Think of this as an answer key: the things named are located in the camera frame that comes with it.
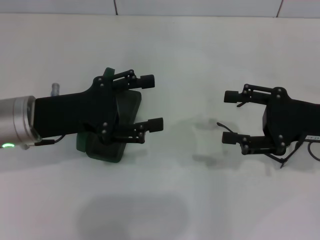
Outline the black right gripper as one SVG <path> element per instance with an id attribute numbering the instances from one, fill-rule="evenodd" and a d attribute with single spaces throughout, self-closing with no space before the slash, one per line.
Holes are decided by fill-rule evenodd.
<path id="1" fill-rule="evenodd" d="M 283 87 L 268 88 L 245 84 L 242 92 L 227 90 L 225 103 L 246 103 L 266 105 L 262 117 L 265 136 L 250 136 L 236 132 L 222 134 L 222 143 L 239 144 L 243 155 L 284 155 L 292 142 L 306 140 L 320 141 L 320 105 L 289 97 Z"/>

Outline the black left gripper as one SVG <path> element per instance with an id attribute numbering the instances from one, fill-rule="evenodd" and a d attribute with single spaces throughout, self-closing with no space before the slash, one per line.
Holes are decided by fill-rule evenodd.
<path id="1" fill-rule="evenodd" d="M 38 145 L 52 145 L 53 137 L 91 132 L 104 145 L 112 143 L 111 135 L 118 120 L 114 90 L 155 87 L 153 74 L 137 77 L 130 69 L 113 76 L 97 76 L 89 89 L 35 100 L 33 128 L 42 138 Z"/>

